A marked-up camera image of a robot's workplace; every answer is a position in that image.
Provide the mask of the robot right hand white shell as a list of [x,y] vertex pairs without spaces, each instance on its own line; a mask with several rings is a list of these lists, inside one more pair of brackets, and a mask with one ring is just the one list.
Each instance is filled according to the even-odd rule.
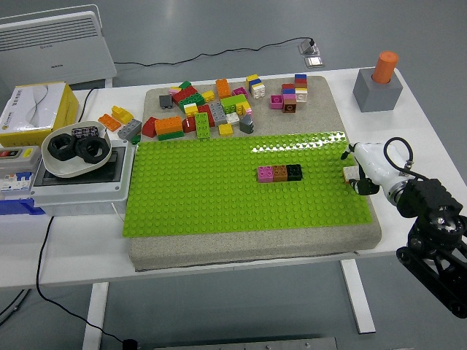
[[375,194],[379,192],[381,187],[386,198],[389,201],[394,201],[395,195],[411,179],[410,176],[403,176],[386,159],[384,144],[363,142],[349,144],[341,155],[341,159],[346,159],[349,154],[353,155],[360,166],[360,179],[355,182],[351,181],[352,188],[359,195]]

